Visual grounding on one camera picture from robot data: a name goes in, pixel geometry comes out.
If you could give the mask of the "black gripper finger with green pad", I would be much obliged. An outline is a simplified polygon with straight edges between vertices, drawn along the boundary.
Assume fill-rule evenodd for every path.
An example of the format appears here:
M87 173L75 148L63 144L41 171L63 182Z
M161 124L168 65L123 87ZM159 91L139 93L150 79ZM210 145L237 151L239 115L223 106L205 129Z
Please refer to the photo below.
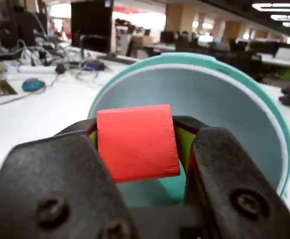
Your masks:
M188 116L173 124L201 239L290 239L290 211L229 130Z
M15 146L0 170L0 239L135 239L123 198L89 135L95 119Z

